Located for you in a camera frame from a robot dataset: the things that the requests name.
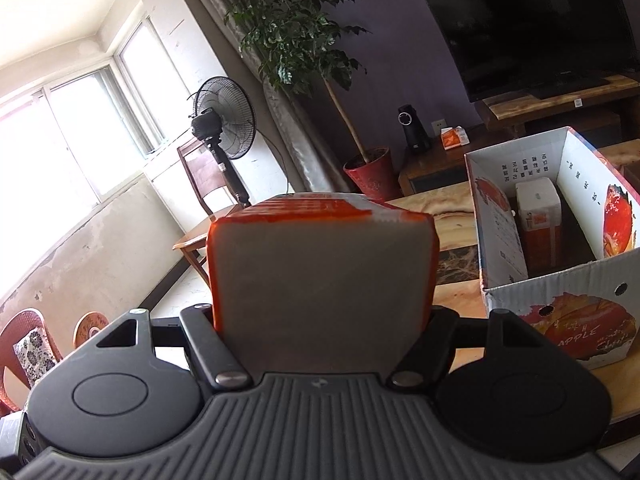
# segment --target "black standing fan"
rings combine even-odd
[[[245,155],[255,139],[255,113],[241,86],[228,77],[207,79],[196,92],[191,132],[204,142],[225,177],[226,185],[242,207],[249,194],[229,160]]]

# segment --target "houseplant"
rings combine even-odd
[[[401,196],[388,148],[366,150],[353,123],[340,105],[331,81],[348,90],[360,63],[335,47],[342,34],[367,32],[357,25],[339,25],[327,6],[356,0],[238,0],[226,14],[244,28],[240,50],[260,53],[260,75],[276,89],[310,94],[312,81],[321,78],[348,127],[360,154],[344,166],[345,172],[370,198]]]

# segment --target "tv screen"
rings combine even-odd
[[[636,69],[622,0],[427,0],[470,101]]]

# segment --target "purple wall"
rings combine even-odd
[[[640,0],[624,1],[640,46]],[[362,62],[368,74],[360,71],[349,92],[337,93],[365,145],[390,146],[396,168],[404,154],[404,135],[396,119],[399,106],[412,104],[428,130],[431,121],[440,118],[449,126],[481,122],[425,0],[360,0],[337,7],[334,17],[372,32],[342,41],[341,47]],[[323,88],[303,104],[341,162],[357,153]]]

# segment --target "wooden chair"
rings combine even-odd
[[[4,369],[9,368],[12,373],[24,384],[30,388],[27,375],[15,355],[14,345],[26,336],[34,328],[41,328],[47,336],[47,342],[53,352],[57,362],[62,361],[62,354],[53,341],[47,326],[44,323],[44,317],[39,310],[35,308],[27,308],[21,310],[11,318],[9,323],[2,329],[0,333],[0,412],[9,409],[10,412],[20,411],[20,407],[15,404],[7,395],[4,389]]]
[[[202,150],[204,143],[198,139],[192,139],[186,144],[178,148],[178,158],[187,173],[187,178],[193,188],[193,192],[196,194],[196,198],[200,205],[207,213],[208,218],[205,218],[196,227],[191,229],[182,238],[180,238],[174,245],[174,250],[180,249],[185,259],[190,265],[198,271],[198,274],[209,285],[209,276],[204,269],[204,263],[207,257],[199,261],[198,249],[203,249],[207,244],[207,234],[209,233],[209,227],[211,222],[216,218],[221,218],[241,208],[240,205],[235,204],[229,207],[225,207],[220,211],[213,212],[209,205],[204,201],[205,197],[221,187],[226,186],[225,178],[218,167],[213,155],[206,148]]]
[[[88,341],[109,324],[109,320],[100,312],[87,312],[82,316],[74,330],[74,348]]]

